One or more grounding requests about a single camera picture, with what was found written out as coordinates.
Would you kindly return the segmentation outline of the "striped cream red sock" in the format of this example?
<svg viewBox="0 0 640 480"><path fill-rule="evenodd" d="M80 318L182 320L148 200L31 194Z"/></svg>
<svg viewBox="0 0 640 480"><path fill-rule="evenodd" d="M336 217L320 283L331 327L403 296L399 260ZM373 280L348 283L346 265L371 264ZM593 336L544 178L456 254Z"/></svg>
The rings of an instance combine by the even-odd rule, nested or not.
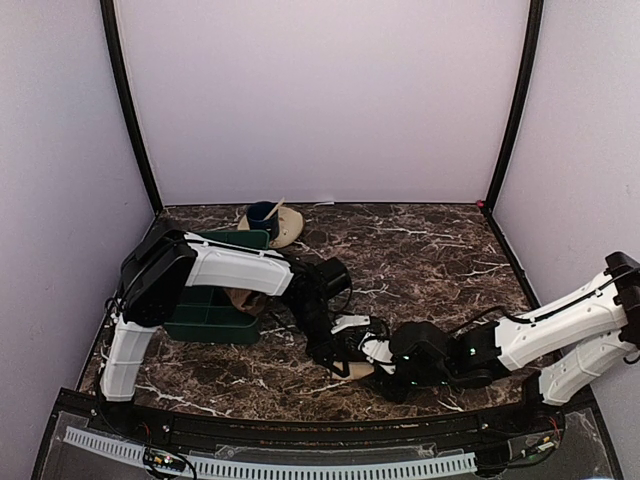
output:
<svg viewBox="0 0 640 480"><path fill-rule="evenodd" d="M368 362L348 362L349 373L347 376L340 376L332 372L331 378L339 381L357 381L363 379L375 372L375 368Z"/></svg>

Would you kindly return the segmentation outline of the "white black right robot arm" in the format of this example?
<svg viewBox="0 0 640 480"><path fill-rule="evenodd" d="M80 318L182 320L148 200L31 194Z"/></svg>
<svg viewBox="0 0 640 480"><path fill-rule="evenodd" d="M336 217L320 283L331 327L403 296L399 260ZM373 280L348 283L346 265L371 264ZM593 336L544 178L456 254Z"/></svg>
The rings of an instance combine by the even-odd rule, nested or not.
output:
<svg viewBox="0 0 640 480"><path fill-rule="evenodd" d="M367 335L359 345L382 371L384 390L402 401L413 387L483 388L532 361L568 347L569 352L533 378L537 395L510 413L521 434L534 432L549 405L575 393L617 362L639 358L639 263L623 252L574 292L535 310L504 313L460 335L429 322L408 322L391 336Z"/></svg>

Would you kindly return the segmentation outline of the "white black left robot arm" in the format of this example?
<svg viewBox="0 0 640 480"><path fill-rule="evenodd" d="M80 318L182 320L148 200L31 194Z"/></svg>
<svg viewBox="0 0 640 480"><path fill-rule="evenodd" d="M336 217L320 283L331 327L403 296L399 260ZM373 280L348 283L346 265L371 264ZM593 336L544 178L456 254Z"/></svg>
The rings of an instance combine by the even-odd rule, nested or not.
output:
<svg viewBox="0 0 640 480"><path fill-rule="evenodd" d="M349 285L349 272L336 258L312 264L175 227L152 229L123 261L119 286L105 303L116 326L98 386L107 400L103 421L120 436L140 429L140 412L127 402L134 397L151 337L173 316L187 287L244 289L280 298L307 339L307 354L335 374L348 375L350 358L336 338L329 301Z"/></svg>

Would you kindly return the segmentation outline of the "tan brown sock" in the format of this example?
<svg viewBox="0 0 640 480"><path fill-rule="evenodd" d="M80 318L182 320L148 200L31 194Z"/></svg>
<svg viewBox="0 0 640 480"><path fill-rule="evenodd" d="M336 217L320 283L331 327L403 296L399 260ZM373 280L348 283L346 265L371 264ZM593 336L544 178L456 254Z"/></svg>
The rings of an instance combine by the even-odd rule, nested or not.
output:
<svg viewBox="0 0 640 480"><path fill-rule="evenodd" d="M265 294L252 290L225 287L223 291L238 311L252 317L258 317L268 302Z"/></svg>

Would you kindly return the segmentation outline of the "cream ceramic saucer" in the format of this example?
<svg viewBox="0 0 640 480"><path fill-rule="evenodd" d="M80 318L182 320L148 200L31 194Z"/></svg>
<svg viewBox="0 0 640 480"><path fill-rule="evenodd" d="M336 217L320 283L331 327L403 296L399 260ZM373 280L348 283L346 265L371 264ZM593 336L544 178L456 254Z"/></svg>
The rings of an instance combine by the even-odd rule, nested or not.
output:
<svg viewBox="0 0 640 480"><path fill-rule="evenodd" d="M267 246L270 249L282 249L291 245L302 234L305 226L305 221L302 214L290 207L282 205L278 209L279 220L279 234L275 239L271 239L269 234L262 230L250 230L246 219L246 211L243 217L240 219L237 229L239 231L262 231L265 232L268 239Z"/></svg>

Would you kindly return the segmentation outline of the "blue enamel mug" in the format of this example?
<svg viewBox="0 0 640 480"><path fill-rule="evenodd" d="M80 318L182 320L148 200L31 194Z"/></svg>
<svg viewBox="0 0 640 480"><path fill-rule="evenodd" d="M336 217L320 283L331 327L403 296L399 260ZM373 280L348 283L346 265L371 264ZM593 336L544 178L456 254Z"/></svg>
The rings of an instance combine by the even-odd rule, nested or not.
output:
<svg viewBox="0 0 640 480"><path fill-rule="evenodd" d="M251 204L246 210L249 229L265 231L271 239L275 239L279 234L278 211L271 219L267 221L263 220L274 205L275 203L269 201L260 201Z"/></svg>

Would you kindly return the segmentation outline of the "green plastic divided tray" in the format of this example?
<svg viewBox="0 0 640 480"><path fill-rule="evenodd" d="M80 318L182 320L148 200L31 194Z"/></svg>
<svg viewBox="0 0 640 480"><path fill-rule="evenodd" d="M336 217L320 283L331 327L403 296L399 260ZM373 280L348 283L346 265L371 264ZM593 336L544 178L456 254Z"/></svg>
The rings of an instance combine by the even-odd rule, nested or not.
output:
<svg viewBox="0 0 640 480"><path fill-rule="evenodd" d="M260 320L238 310L222 287L186 287L164 330L176 341L251 345L260 339Z"/></svg>

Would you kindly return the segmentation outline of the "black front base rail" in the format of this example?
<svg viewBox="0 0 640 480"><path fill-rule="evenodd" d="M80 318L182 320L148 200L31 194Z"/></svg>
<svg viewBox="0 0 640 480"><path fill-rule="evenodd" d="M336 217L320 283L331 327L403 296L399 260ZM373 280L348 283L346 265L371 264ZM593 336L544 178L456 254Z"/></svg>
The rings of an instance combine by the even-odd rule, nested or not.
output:
<svg viewBox="0 0 640 480"><path fill-rule="evenodd" d="M127 419L104 419L96 398L61 389L46 426L51 436L64 415L99 433L148 441L171 451L213 452L224 445L274 449L346 450L433 443L439 450L487 450L511 438L565 426L570 413L592 408L595 397L582 389L563 407L543 407L531 399L463 413L361 422L283 422L221 418L132 405Z"/></svg>

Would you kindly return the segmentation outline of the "black left corner post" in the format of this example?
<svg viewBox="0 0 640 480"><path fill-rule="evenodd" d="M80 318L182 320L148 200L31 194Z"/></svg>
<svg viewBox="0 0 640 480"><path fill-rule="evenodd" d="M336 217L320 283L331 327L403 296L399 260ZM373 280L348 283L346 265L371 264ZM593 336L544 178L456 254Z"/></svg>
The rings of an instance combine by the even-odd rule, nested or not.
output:
<svg viewBox="0 0 640 480"><path fill-rule="evenodd" d="M100 0L99 4L112 74L129 142L152 211L158 215L164 205L152 172L134 105L116 18L116 4L112 0Z"/></svg>

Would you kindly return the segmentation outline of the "black corner post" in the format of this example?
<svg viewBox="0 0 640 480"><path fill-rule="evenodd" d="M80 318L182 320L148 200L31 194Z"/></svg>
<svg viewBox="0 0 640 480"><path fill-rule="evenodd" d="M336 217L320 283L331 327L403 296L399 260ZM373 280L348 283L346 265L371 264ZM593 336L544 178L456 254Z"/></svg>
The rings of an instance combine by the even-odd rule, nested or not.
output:
<svg viewBox="0 0 640 480"><path fill-rule="evenodd" d="M522 53L509 115L496 160L496 165L491 177L486 198L483 202L483 212L487 217L493 215L514 151L533 73L538 40L542 26L543 11L543 0L531 0L529 2Z"/></svg>
<svg viewBox="0 0 640 480"><path fill-rule="evenodd" d="M100 0L99 4L112 74L129 142L152 211L158 215L164 205L152 172L134 105L116 18L116 4L112 0Z"/></svg>

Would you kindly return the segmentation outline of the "black right corner post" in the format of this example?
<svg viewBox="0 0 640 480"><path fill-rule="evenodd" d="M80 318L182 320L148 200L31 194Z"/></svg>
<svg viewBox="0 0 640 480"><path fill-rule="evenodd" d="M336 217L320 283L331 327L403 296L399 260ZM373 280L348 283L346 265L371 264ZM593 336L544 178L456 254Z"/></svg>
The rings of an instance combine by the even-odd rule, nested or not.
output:
<svg viewBox="0 0 640 480"><path fill-rule="evenodd" d="M514 151L533 73L538 40L542 26L543 11L543 0L531 0L529 2L522 53L509 115L496 160L496 165L491 177L486 198L483 202L483 212L487 217L493 215Z"/></svg>

